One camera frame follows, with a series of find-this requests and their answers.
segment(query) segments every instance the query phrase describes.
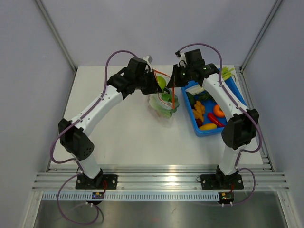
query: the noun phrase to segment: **toy vegetable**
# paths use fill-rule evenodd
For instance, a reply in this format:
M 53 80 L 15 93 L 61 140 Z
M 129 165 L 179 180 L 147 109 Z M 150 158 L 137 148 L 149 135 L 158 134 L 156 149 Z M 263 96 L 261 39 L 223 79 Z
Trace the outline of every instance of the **toy vegetable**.
M 208 119 L 210 119 L 211 122 L 216 124 L 217 127 L 225 127 L 212 113 L 208 113 L 207 115 Z
M 221 110 L 221 108 L 219 107 L 219 105 L 215 105 L 213 108 L 213 113 L 214 115 L 216 115 L 217 117 L 223 118 L 225 117 L 224 112 Z
M 192 111 L 195 119 L 200 119 L 202 122 L 204 122 L 203 115 L 205 114 L 205 106 L 203 106 L 200 101 L 196 101 Z

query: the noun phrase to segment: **stainless steel surface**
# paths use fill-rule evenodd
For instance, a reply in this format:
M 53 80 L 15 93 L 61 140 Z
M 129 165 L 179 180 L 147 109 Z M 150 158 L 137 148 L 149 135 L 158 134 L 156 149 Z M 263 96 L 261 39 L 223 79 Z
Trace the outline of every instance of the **stainless steel surface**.
M 196 181 L 200 174 L 196 173 L 122 173 L 118 174 L 117 190 L 121 192 L 202 192 L 201 185 Z M 75 173 L 39 173 L 33 185 L 34 191 L 56 191 Z M 243 190 L 251 191 L 253 187 L 252 176 L 249 172 L 240 173 L 244 182 Z M 288 191 L 289 187 L 283 173 L 278 172 L 255 172 L 256 191 Z M 63 191 L 75 190 L 76 179 L 65 185 Z
M 236 201 L 245 197 L 236 194 Z M 66 215 L 78 222 L 89 222 L 96 211 L 89 206 L 71 210 L 79 201 L 60 202 Z M 102 217 L 92 228 L 286 228 L 287 224 L 275 193 L 255 193 L 246 204 L 222 208 L 204 202 L 109 202 L 99 204 Z M 61 218 L 55 201 L 42 201 L 35 228 L 71 228 Z
M 59 33 L 57 32 L 57 29 L 56 29 L 51 17 L 48 14 L 48 11 L 47 11 L 45 5 L 43 4 L 42 0 L 35 0 L 35 3 L 38 6 L 38 9 L 40 10 L 40 12 L 41 12 L 44 20 L 46 21 L 48 27 L 50 28 L 50 30 L 51 30 L 54 38 L 55 38 L 55 41 L 58 43 L 58 45 L 59 45 L 59 47 L 62 51 L 62 54 L 66 58 L 66 60 L 69 63 L 72 71 L 74 72 L 74 74 L 76 74 L 77 67 L 75 66 L 69 52 L 67 51 L 67 48 L 66 48 L 65 44 L 63 43 Z
M 245 57 L 245 60 L 242 63 L 241 66 L 241 70 L 244 71 L 244 69 L 246 68 L 248 62 L 250 61 L 252 55 L 254 54 L 257 46 L 259 45 L 261 39 L 263 38 L 265 32 L 267 31 L 272 19 L 274 18 L 274 16 L 276 15 L 278 9 L 280 8 L 281 4 L 282 4 L 283 0 L 276 0 L 274 5 L 272 6 L 272 9 L 270 10 L 263 26 L 261 27 L 255 41 L 253 42 L 248 54 Z

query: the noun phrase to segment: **plastic food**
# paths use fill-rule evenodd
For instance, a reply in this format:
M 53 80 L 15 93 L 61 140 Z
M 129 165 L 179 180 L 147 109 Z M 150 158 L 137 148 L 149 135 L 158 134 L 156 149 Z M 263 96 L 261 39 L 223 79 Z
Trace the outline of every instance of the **plastic food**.
M 162 76 L 157 76 L 156 79 L 161 90 L 163 90 L 167 85 L 166 80 Z
M 201 127 L 199 127 L 199 129 L 201 131 L 208 131 L 208 130 L 217 129 L 217 126 L 214 123 L 213 124 L 212 123 L 208 123 L 208 124 L 202 125 Z
M 214 113 L 214 115 L 216 115 L 219 118 L 225 117 L 224 112 L 221 110 L 221 108 L 218 104 L 214 106 L 213 113 Z
M 189 92 L 186 92 L 186 94 L 187 94 L 189 103 L 190 103 L 191 107 L 193 108 L 194 105 L 195 105 L 195 98 L 194 98 L 194 96 L 193 96 L 191 93 L 189 93 Z
M 192 112 L 195 119 L 200 119 L 202 122 L 204 122 L 204 116 L 202 114 L 198 113 L 195 109 L 192 109 Z
M 194 105 L 194 109 L 192 109 L 194 118 L 200 119 L 202 122 L 204 122 L 204 114 L 205 114 L 205 106 L 202 105 L 200 101 L 196 101 Z
M 198 127 L 201 127 L 203 125 L 203 122 L 200 119 L 195 119 L 195 122 Z
M 222 69 L 222 77 L 224 79 L 224 81 L 226 81 L 227 79 L 229 79 L 231 76 L 234 77 L 234 81 L 236 81 L 236 77 L 233 73 L 231 73 L 231 71 L 233 71 L 233 68 L 229 69 L 228 67 L 223 67 Z
M 217 127 L 225 127 L 212 113 L 208 113 L 207 115 L 208 119 L 210 119 L 211 122 L 216 124 Z

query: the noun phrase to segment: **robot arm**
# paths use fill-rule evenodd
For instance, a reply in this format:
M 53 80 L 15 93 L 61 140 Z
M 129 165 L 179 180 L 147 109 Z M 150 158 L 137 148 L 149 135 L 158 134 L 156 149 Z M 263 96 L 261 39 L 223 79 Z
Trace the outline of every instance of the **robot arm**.
M 244 110 L 247 110 L 247 107 L 229 91 L 238 103 L 238 106 L 234 105 L 221 88 L 218 73 L 219 70 L 213 64 L 205 64 L 199 49 L 190 51 L 180 55 L 180 64 L 173 66 L 172 77 L 167 87 L 183 87 L 189 81 L 194 80 L 212 95 L 223 110 L 228 121 L 222 132 L 226 147 L 224 158 L 217 170 L 217 179 L 220 183 L 223 183 L 230 180 L 234 174 L 237 174 L 235 161 L 239 148 L 250 143 L 251 139 L 255 137 L 256 130 L 239 110 L 239 107 Z M 100 188 L 103 171 L 91 155 L 94 145 L 88 137 L 93 129 L 115 105 L 123 101 L 136 89 L 140 89 L 144 95 L 162 91 L 151 69 L 148 57 L 145 60 L 136 57 L 130 59 L 128 66 L 110 77 L 107 85 L 104 97 L 99 94 L 84 111 L 71 121 L 62 119 L 59 122 L 59 132 L 62 132 L 70 124 L 80 120 L 60 138 L 60 143 L 79 161 L 84 169 L 85 178 L 90 180 L 90 187 L 95 188 Z M 249 114 L 257 122 L 257 112 L 255 110 L 249 111 Z M 87 112 L 89 114 L 82 118 L 84 113 Z

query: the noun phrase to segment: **toy fruit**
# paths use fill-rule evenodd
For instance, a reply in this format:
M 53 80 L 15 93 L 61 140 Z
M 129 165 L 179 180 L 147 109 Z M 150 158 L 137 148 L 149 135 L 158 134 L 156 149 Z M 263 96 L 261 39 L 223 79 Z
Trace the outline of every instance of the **toy fruit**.
M 225 117 L 224 112 L 221 110 L 218 104 L 216 104 L 213 108 L 213 113 L 219 118 Z
M 208 131 L 208 130 L 217 129 L 217 126 L 214 123 L 213 124 L 212 123 L 208 123 L 208 124 L 202 125 L 201 127 L 199 127 L 199 129 L 201 131 Z

